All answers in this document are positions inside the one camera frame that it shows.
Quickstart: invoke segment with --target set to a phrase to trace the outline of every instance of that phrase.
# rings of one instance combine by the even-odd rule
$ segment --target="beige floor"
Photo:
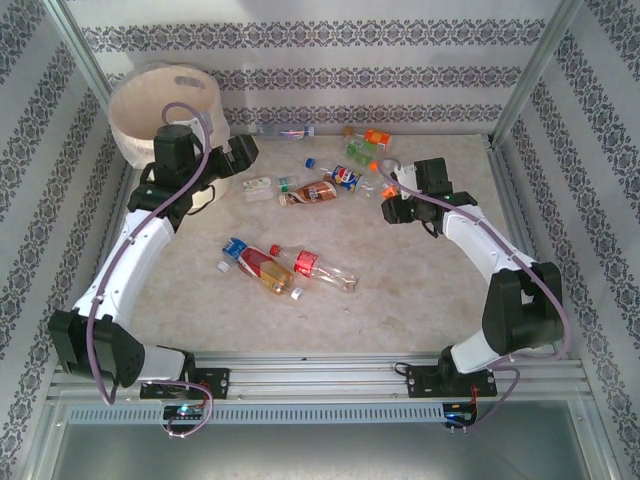
[[[398,136],[403,163],[442,156],[454,189],[469,191],[506,227],[480,136]],[[487,286],[466,256],[420,224],[388,225],[375,203],[341,197],[318,205],[245,205],[239,181],[255,175],[309,177],[307,157],[344,161],[341,137],[262,142],[260,156],[215,205],[188,217],[162,252],[138,298],[130,331],[145,343],[191,351],[390,353],[440,351],[480,328]],[[220,249],[244,218],[258,217],[258,246],[303,244],[356,269],[357,292],[306,282],[300,300],[276,297],[234,268],[216,269]]]

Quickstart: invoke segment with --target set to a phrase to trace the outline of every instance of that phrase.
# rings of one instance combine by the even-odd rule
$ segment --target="black bracket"
[[[471,397],[474,386],[478,397],[498,395],[496,380],[488,370],[459,375],[453,383],[443,382],[437,365],[411,365],[405,373],[409,398]]]
[[[189,381],[201,383],[211,391],[216,400],[226,400],[229,393],[229,375],[228,368],[196,368]],[[194,388],[185,390],[182,387],[143,384],[140,387],[140,398],[142,400],[204,400],[205,394]]]

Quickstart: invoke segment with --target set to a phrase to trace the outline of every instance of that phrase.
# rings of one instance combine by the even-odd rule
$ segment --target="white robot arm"
[[[229,140],[229,149],[211,151],[202,173],[189,190],[152,218],[122,253],[107,279],[102,295],[96,292],[105,278],[116,252],[131,240],[132,232],[157,207],[182,189],[198,171],[202,155],[200,141],[186,125],[166,125],[154,139],[155,162],[142,173],[140,185],[132,193],[124,226],[101,271],[71,311],[55,311],[48,328],[63,368],[68,373],[92,377],[88,348],[93,348],[103,377],[115,385],[129,387],[136,381],[194,381],[193,355],[168,347],[142,345],[127,329],[136,298],[151,268],[171,241],[191,209],[192,196],[213,189],[217,178],[226,178],[249,168],[258,149],[248,135]],[[95,313],[92,342],[87,342],[87,321],[92,305]]]
[[[467,375],[490,366],[501,357],[524,348],[537,348],[562,338],[564,328],[549,299],[514,262],[517,257],[561,299],[558,268],[536,261],[520,252],[486,219],[477,202],[467,192],[453,192],[443,158],[423,160],[409,167],[396,167],[396,179],[403,186],[446,202],[461,212],[446,209],[406,192],[382,204],[387,222],[421,221],[432,236],[444,234],[469,257],[489,284],[482,329],[452,347],[447,347],[439,365],[447,375]],[[464,213],[478,221],[471,221]],[[490,235],[482,222],[492,231]],[[507,255],[496,238],[512,254]]]

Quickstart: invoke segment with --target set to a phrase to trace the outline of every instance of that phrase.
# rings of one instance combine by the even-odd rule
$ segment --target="patterned wallpaper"
[[[489,133],[558,0],[69,0],[115,84],[150,61],[219,82],[235,132],[346,123]]]
[[[586,2],[503,145],[623,478],[640,478],[638,32],[633,2]]]
[[[91,281],[125,162],[42,5],[4,2],[0,17],[0,479],[9,479],[57,361],[46,323]]]

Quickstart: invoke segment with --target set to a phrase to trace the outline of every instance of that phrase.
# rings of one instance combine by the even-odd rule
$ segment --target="soda bottle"
[[[282,248],[280,245],[271,245],[269,253],[294,272],[323,280],[341,292],[353,293],[356,289],[358,277],[354,273],[332,265],[302,246]]]
[[[390,133],[375,130],[373,128],[353,128],[350,126],[344,127],[342,131],[345,143],[349,144],[353,140],[363,140],[367,143],[373,144],[377,150],[381,150],[385,153],[391,151],[391,140],[393,135]]]
[[[338,198],[338,192],[333,183],[328,180],[313,182],[299,188],[295,192],[282,193],[279,197],[280,205],[295,205],[296,203],[318,203]]]
[[[276,295],[288,293],[297,300],[303,290],[296,287],[293,273],[257,247],[247,247],[238,258],[238,267]]]
[[[276,194],[295,190],[298,186],[296,177],[254,177],[242,182],[244,199],[251,202],[270,200]]]
[[[361,173],[342,165],[313,158],[308,158],[304,165],[310,170],[322,173],[325,180],[331,180],[360,197],[385,199],[397,194],[396,188],[387,184],[384,179],[369,180]]]
[[[314,127],[304,124],[256,125],[256,135],[265,139],[300,140],[315,135]]]
[[[227,273],[233,265],[238,263],[242,252],[249,245],[256,243],[261,232],[262,226],[257,219],[244,222],[238,232],[222,247],[222,260],[218,263],[218,270]]]
[[[369,165],[372,161],[376,160],[379,151],[373,143],[369,143],[359,135],[351,135],[353,138],[347,144],[347,157],[353,158],[356,162],[362,165]]]

